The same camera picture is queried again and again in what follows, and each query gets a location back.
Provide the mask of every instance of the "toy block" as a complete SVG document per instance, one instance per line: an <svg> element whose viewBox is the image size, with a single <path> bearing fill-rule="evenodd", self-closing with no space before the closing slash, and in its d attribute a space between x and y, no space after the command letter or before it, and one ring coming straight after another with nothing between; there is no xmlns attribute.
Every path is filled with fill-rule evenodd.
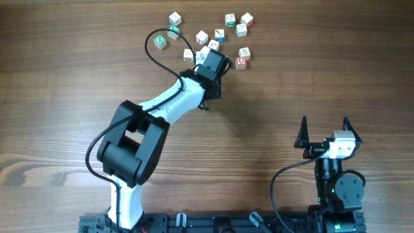
<svg viewBox="0 0 414 233"><path fill-rule="evenodd" d="M245 57L235 58L235 69L246 69L247 61Z"/></svg>
<svg viewBox="0 0 414 233"><path fill-rule="evenodd" d="M246 60L249 60L250 59L250 51L248 50L248 47L240 49L239 50L239 56L240 57L245 57Z"/></svg>
<svg viewBox="0 0 414 233"><path fill-rule="evenodd" d="M200 31L196 36L195 39L197 40L197 43L200 45L204 45L208 41L208 35L207 33Z"/></svg>
<svg viewBox="0 0 414 233"><path fill-rule="evenodd" d="M191 49L184 49L184 61L194 61Z"/></svg>
<svg viewBox="0 0 414 233"><path fill-rule="evenodd" d="M211 48L209 48L209 47L207 47L207 46L204 46L204 47L200 50L200 54L201 54L201 56L203 56L204 58L206 58L206 57L207 57L207 54L210 52L210 49L211 49Z"/></svg>
<svg viewBox="0 0 414 233"><path fill-rule="evenodd" d="M215 40L218 42L224 42L224 29L215 29Z"/></svg>
<svg viewBox="0 0 414 233"><path fill-rule="evenodd" d="M241 16L241 23L244 23L246 27L249 27L253 24L253 16L251 16L249 13L246 13L245 15Z"/></svg>
<svg viewBox="0 0 414 233"><path fill-rule="evenodd" d="M219 47L220 47L220 43L217 42L217 41L215 41L214 39L212 39L212 40L210 40L210 42L209 42L209 44L208 44L207 47L218 51L219 50Z"/></svg>
<svg viewBox="0 0 414 233"><path fill-rule="evenodd" d="M180 29L179 29L178 27L174 27L173 25L171 25L171 26L169 27L169 29L174 30L175 32L180 33ZM170 32L170 31L167 31L167 34L168 34L168 37L170 37L170 38L172 38L172 39L177 39L177 38L178 38L178 36L179 36L179 35L177 35L176 33L174 33L174 32Z"/></svg>
<svg viewBox="0 0 414 233"><path fill-rule="evenodd" d="M247 35L247 28L246 25L240 24L235 27L235 33L238 37L246 36Z"/></svg>
<svg viewBox="0 0 414 233"><path fill-rule="evenodd" d="M167 40L163 36L158 35L154 39L154 44L155 44L155 46L157 46L157 48L163 49L165 46L167 46Z"/></svg>
<svg viewBox="0 0 414 233"><path fill-rule="evenodd" d="M226 22L226 27L234 27L235 26L234 14L227 14L224 21Z"/></svg>
<svg viewBox="0 0 414 233"><path fill-rule="evenodd" d="M178 26L181 23L181 16L174 12L169 16L169 23L171 23L171 25L173 26Z"/></svg>

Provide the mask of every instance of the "wood grain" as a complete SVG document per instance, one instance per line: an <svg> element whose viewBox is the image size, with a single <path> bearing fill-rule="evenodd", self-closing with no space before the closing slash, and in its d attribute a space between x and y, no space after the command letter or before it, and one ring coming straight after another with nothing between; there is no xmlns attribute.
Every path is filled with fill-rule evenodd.
<svg viewBox="0 0 414 233"><path fill-rule="evenodd" d="M198 31L212 36L225 14L249 11L247 37L226 29L220 51L234 60L249 47L252 59L226 74L211 111L170 129L146 212L271 210L272 175L301 161L301 117L318 141L348 116L364 144L344 167L367 178L369 232L414 232L413 10L411 1L0 6L0 232L76 232L80 215L109 206L109 185L87 172L85 151L122 101L149 100L175 82L143 48L172 11L196 50ZM190 68L182 40L168 43L149 50L177 72ZM312 170L276 181L281 209L316 204Z"/></svg>

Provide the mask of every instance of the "black cable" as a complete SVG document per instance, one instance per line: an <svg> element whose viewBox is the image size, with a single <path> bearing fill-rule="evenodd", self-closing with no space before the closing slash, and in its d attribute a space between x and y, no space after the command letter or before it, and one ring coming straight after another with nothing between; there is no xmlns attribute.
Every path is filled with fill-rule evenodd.
<svg viewBox="0 0 414 233"><path fill-rule="evenodd" d="M108 181L111 184L115 185L116 187L116 229L118 230L118 232L120 233L120 227L119 227L119 221L120 221L120 212L119 212L119 205L120 205L120 189L121 187L119 186L119 184L113 180L111 180L108 177L104 177L103 175L100 175L98 173L96 173L93 169L92 166L89 162L89 157L91 156L91 152L92 149L94 148L94 146L96 145L96 143L105 135L107 134L109 131L111 131L112 129L114 129L116 126L119 126L120 124L127 122L128 120L131 120L132 118L136 117L136 115L131 115L131 116L127 116L122 120L119 120L117 122L115 122L114 124L111 124L108 128L106 128L105 130L103 130L100 134L98 134L98 136L96 136L96 138L91 142L91 145L89 146L88 150L86 151L86 155L85 155L85 163L86 163L86 167L88 168L88 170L92 173L92 175L96 176L99 179L103 179L104 181Z"/></svg>
<svg viewBox="0 0 414 233"><path fill-rule="evenodd" d="M346 174L346 173L350 173L350 174L354 174L354 175L358 176L362 180L362 186L365 187L366 181L365 181L364 175L362 175L361 173L359 173L355 170L345 170L345 171L342 172L342 175Z"/></svg>
<svg viewBox="0 0 414 233"><path fill-rule="evenodd" d="M199 109L203 110L203 111L208 111L208 110L210 110L210 108L206 106L206 102L205 102L205 101L203 101L203 102L202 102L200 105L198 105L197 107L198 107Z"/></svg>
<svg viewBox="0 0 414 233"><path fill-rule="evenodd" d="M177 77L177 79L178 80L180 80L180 84L181 84L181 86L180 86L180 88L179 88L179 90L176 92L176 93L174 93L173 95L171 95L169 98L167 98L167 99L165 99L164 101L162 101L162 102L160 102L160 103L158 103L158 104L156 104L156 105L154 105L152 108L150 108L150 109L146 109L146 111L147 112L150 112L150 111L153 111L153 110L156 110L156 109L158 109L160 106L162 106L162 105L164 105L165 103L167 103L167 102L169 102L170 100L172 100L172 99L174 99L181 91L183 91L183 89L184 89L184 82L182 81L182 78L176 73L176 72L174 72L173 70L171 70L170 68L168 68L168 67L166 67L165 65L163 65L163 64L161 64L161 63L159 63L156 59L154 59L150 54L149 54L149 52L148 52L148 48L147 48L147 44L148 44L148 40L149 40L149 38L153 35L153 34L155 34L155 33L157 33L157 32L160 32L160 31L169 31L169 32L174 32L174 33L176 33L177 35L179 35L179 37L181 37L182 38L182 40L184 40L185 42L186 42L186 44L188 45L188 47L190 48L190 50L191 50L191 52L193 53L193 59L194 59L194 65L195 65L195 53L194 53L194 50L193 50L193 48L191 47L191 45L190 45L190 43L188 43L188 41L186 40L186 38L184 38L184 36L182 36L180 33L178 33L178 32L175 32L174 30L171 30L171 29L168 29L168 28L160 28L160 29L156 29L156 30L154 30L154 31L152 31L148 36L147 36L147 38L146 38L146 40L145 40L145 45L144 45L144 48L145 48L145 53L147 54L147 56L148 56L148 58L149 59L151 59L151 61L153 61L155 64L157 64L157 65L159 65L161 68L163 68L163 69L165 69L165 70L167 70L168 72L170 72L171 74L174 74L174 76L176 76Z"/></svg>
<svg viewBox="0 0 414 233"><path fill-rule="evenodd" d="M202 66L202 65L201 65L201 63L196 64L196 65L192 68L192 71L194 71L194 70L195 70L195 68L200 67L200 66Z"/></svg>
<svg viewBox="0 0 414 233"><path fill-rule="evenodd" d="M227 69L223 72L223 74L221 76L225 75L227 73L227 71L230 68L232 68L232 61L229 58L227 58L227 64L228 64Z"/></svg>
<svg viewBox="0 0 414 233"><path fill-rule="evenodd" d="M276 203L275 203L275 201L274 201L274 194L273 194L273 185L274 185L274 180L275 180L275 179L276 179L276 177L277 177L278 175L280 175L282 172L284 172L284 171L286 171L286 170L289 170L289 169L291 169L291 168L296 168L296 167L298 167L298 166L302 166L302 165L305 165L305 164L308 164L308 163L314 162L314 161L316 161L316 160L320 159L323 155L325 155L325 153L322 153L321 155L319 155L319 156L317 156L317 157L315 157L315 158L313 158L313 159L309 159L308 161L299 162L299 163L297 163L297 164L293 164L293 165L290 165L290 166L284 167L284 168L280 169L280 171L276 172L276 174L274 174L274 176L273 176L273 178L272 178L272 182L270 183L270 199L272 200L273 209L274 209L274 211L275 211L275 213L276 213L276 217L278 217L278 219L279 219L280 223L281 223L281 224L282 224L282 225L283 225L286 229L288 229L291 233L294 233L294 232L293 232L293 230L291 230L291 229L290 229L290 228L286 225L286 223L282 220L282 218L280 217L279 212L278 212L278 208L276 207Z"/></svg>

